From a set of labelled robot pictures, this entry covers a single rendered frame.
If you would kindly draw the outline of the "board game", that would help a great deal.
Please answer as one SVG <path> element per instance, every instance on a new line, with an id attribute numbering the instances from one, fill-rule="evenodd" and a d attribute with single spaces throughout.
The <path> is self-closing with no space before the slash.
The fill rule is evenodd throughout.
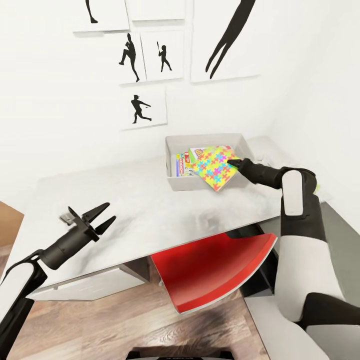
<path id="1" fill-rule="evenodd" d="M 188 152 L 185 152 L 185 164 L 187 168 L 192 168 L 193 164 L 195 163 L 196 160 L 198 160 L 198 158 L 200 156 L 202 156 L 202 154 L 208 149 L 211 148 L 210 147 L 200 147 L 200 148 L 189 148 Z M 233 149 L 231 146 L 214 146 L 213 145 L 213 150 L 211 152 L 216 153 L 215 151 L 217 150 L 217 148 L 225 148 L 227 151 L 231 152 L 234 156 L 236 156 L 233 152 Z"/>
<path id="2" fill-rule="evenodd" d="M 176 154 L 176 177 L 188 177 L 188 176 L 199 176 L 199 174 L 193 170 L 193 168 L 186 167 L 185 154 Z"/>

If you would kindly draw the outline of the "jigsaw puzzle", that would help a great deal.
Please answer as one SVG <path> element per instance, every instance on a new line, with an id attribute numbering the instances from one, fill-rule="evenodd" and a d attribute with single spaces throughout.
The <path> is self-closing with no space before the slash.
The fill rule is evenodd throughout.
<path id="1" fill-rule="evenodd" d="M 228 164 L 229 160 L 239 160 L 225 148 L 217 148 L 214 152 L 213 145 L 195 161 L 192 169 L 204 178 L 218 192 L 237 173 L 236 166 Z"/>

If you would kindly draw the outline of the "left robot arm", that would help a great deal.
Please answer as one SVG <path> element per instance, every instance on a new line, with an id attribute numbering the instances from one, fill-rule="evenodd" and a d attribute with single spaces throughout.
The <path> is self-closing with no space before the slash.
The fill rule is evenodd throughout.
<path id="1" fill-rule="evenodd" d="M 116 220 L 114 215 L 96 228 L 90 224 L 109 206 L 105 202 L 79 217 L 69 206 L 62 206 L 57 217 L 64 222 L 68 230 L 46 249 L 38 249 L 26 258 L 7 269 L 0 284 L 0 360 L 6 360 L 34 302 L 30 295 L 45 283 L 48 275 L 38 263 L 42 260 L 49 268 L 56 271 L 69 258 L 80 251 L 88 242 L 97 242 Z"/>

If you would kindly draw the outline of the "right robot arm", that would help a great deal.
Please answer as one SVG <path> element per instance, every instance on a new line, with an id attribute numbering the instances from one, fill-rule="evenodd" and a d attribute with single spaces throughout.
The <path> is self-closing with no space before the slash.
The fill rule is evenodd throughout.
<path id="1" fill-rule="evenodd" d="M 331 261 L 317 174 L 275 168 L 266 154 L 229 159 L 251 183 L 282 189 L 280 249 L 274 299 L 281 315 L 301 327 L 330 360 L 360 360 L 360 307 L 345 301 Z"/>

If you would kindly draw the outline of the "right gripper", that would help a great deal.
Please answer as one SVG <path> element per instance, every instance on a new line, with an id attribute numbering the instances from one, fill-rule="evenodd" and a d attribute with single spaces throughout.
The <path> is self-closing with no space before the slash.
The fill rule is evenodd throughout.
<path id="1" fill-rule="evenodd" d="M 237 167 L 237 170 L 251 183 L 263 185 L 263 173 L 268 168 L 267 166 L 255 164 L 249 158 L 229 159 L 227 163 Z"/>

